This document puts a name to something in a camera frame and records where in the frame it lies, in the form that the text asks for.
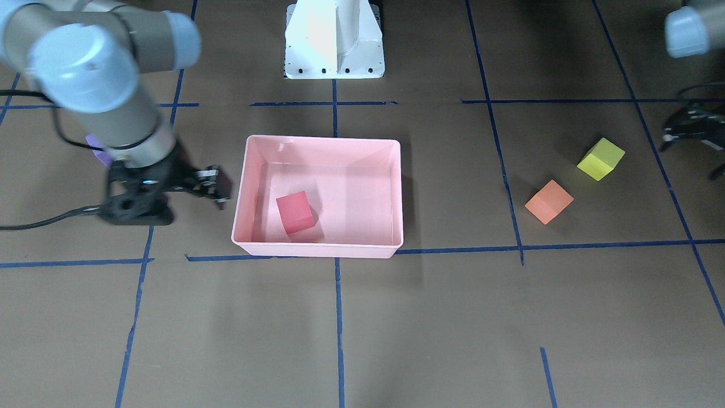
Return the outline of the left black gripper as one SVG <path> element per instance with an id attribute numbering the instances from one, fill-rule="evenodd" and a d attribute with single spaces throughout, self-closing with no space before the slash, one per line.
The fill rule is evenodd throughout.
<path id="1" fill-rule="evenodd" d="M 671 114 L 663 124 L 660 151 L 665 152 L 676 142 L 694 140 L 718 152 L 724 150 L 724 104 L 707 109 L 699 103 L 686 103 Z"/>

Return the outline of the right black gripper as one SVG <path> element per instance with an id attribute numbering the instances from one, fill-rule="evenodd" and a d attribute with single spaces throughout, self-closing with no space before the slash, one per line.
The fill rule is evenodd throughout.
<path id="1" fill-rule="evenodd" d="M 99 216 L 117 226 L 166 226 L 174 221 L 168 193 L 195 194 L 222 211 L 231 189 L 232 181 L 220 165 L 198 170 L 177 142 L 169 155 L 150 166 L 130 168 L 124 160 L 114 160 Z"/>

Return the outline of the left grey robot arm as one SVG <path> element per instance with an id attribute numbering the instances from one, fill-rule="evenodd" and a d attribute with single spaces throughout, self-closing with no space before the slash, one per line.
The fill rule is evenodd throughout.
<path id="1" fill-rule="evenodd" d="M 724 5 L 722 1 L 683 1 L 664 21 L 664 37 L 668 55 L 684 58 L 722 50 L 724 44 Z M 686 98 L 686 93 L 704 88 L 723 87 L 723 81 L 711 81 L 678 90 L 681 104 L 663 124 L 660 152 L 677 142 L 699 141 L 710 148 L 724 149 L 724 103 L 707 108 L 706 101 Z"/>

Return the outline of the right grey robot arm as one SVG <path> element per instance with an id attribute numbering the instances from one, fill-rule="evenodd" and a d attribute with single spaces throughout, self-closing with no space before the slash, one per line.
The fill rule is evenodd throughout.
<path id="1" fill-rule="evenodd" d="M 3 1 L 2 63 L 25 75 L 31 96 L 51 104 L 59 137 L 101 153 L 109 166 L 101 204 L 33 224 L 98 216 L 119 226 L 174 221 L 168 193 L 213 201 L 222 210 L 232 184 L 218 165 L 199 169 L 142 83 L 143 73 L 195 65 L 201 36 L 188 15 L 147 11 L 119 1 Z"/>

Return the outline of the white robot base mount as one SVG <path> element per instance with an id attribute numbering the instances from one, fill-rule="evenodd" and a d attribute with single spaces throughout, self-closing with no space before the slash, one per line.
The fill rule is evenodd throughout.
<path id="1" fill-rule="evenodd" d="M 382 78 L 381 1 L 297 1 L 287 7 L 283 75 L 288 79 Z"/>

